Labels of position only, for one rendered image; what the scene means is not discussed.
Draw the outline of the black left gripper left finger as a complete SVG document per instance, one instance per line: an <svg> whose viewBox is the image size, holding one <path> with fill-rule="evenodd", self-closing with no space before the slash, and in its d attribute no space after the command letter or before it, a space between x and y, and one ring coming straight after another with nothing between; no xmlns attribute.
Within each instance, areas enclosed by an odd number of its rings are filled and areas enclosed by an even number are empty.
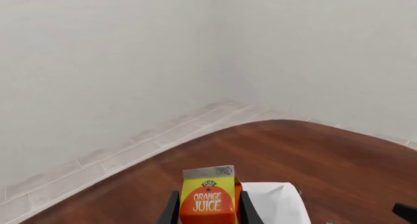
<svg viewBox="0 0 417 224"><path fill-rule="evenodd" d="M180 224L179 210L180 194L178 191L173 191L159 217L158 224Z"/></svg>

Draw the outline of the orange juice carton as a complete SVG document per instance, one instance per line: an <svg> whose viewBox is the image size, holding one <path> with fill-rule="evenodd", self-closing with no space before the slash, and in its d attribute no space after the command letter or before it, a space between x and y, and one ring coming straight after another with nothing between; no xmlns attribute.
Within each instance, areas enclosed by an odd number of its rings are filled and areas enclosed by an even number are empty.
<svg viewBox="0 0 417 224"><path fill-rule="evenodd" d="M233 165L183 171L181 224L239 224L242 185Z"/></svg>

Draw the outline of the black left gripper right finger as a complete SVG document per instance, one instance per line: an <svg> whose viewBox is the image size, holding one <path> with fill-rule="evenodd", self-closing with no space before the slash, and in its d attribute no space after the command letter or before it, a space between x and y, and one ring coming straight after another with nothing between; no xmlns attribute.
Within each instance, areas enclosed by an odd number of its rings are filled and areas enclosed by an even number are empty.
<svg viewBox="0 0 417 224"><path fill-rule="evenodd" d="M248 192L240 192L240 224L264 224L254 208Z"/></svg>

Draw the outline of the white carton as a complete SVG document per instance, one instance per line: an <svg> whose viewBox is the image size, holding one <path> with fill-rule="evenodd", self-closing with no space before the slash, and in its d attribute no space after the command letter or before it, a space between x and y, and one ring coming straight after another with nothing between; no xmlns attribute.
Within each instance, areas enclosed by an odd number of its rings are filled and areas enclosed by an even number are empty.
<svg viewBox="0 0 417 224"><path fill-rule="evenodd" d="M244 182L242 188L264 224L311 224L304 202L290 182Z"/></svg>

